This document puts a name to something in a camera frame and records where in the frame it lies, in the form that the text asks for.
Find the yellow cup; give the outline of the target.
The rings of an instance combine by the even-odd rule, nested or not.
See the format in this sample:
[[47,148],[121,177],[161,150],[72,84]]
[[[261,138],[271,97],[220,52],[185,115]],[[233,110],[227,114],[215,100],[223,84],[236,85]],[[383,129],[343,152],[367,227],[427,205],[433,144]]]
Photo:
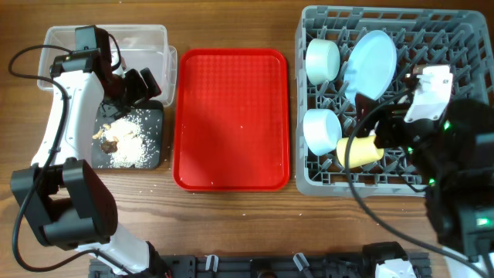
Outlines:
[[[350,146],[349,155],[349,168],[360,167],[371,162],[378,161],[384,156],[384,149],[378,148],[374,144],[376,139],[375,135],[368,137],[355,137]],[[337,142],[337,158],[340,164],[344,167],[346,165],[346,148],[349,141],[348,137],[341,138]]]

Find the light blue plate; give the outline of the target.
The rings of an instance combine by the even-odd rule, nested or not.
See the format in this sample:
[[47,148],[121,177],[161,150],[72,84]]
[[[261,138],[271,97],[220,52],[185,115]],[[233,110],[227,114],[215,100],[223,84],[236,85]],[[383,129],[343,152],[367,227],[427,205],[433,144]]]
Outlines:
[[391,84],[396,66],[393,40],[381,30],[369,32],[355,45],[347,61],[345,97],[352,105],[357,94],[378,100]]

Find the light blue bowl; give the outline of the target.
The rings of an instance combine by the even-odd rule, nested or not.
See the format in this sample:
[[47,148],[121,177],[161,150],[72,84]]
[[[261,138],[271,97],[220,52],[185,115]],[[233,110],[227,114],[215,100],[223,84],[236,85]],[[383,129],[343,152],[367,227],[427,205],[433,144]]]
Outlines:
[[335,150],[342,138],[340,121],[332,110],[310,109],[303,118],[303,135],[315,155],[325,155]]

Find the green bowl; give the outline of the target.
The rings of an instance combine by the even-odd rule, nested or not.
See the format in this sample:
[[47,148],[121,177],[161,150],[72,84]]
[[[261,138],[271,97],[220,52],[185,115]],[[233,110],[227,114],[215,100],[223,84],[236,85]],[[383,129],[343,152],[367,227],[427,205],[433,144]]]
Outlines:
[[340,52],[335,42],[313,39],[306,51],[306,74],[313,85],[336,79],[340,70]]

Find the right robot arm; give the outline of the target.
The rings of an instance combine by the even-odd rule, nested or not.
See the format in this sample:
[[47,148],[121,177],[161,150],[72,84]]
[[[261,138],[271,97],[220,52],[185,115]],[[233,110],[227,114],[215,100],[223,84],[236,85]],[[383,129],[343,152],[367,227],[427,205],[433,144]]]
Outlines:
[[378,147],[402,147],[425,187],[426,215],[460,276],[493,275],[493,108],[472,99],[450,102],[437,120],[405,121],[396,96],[378,103],[357,96],[353,137],[376,127]]

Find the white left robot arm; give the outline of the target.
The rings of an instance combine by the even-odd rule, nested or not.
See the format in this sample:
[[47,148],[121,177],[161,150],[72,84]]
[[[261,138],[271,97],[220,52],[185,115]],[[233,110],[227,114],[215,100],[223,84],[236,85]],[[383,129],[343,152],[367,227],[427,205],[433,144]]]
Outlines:
[[153,245],[118,222],[116,202],[91,165],[96,117],[161,110],[161,88],[149,69],[125,70],[107,30],[78,27],[75,44],[62,49],[46,77],[53,102],[39,150],[11,177],[17,220],[27,221],[41,245],[70,250],[75,258],[95,256],[117,276],[169,277]]

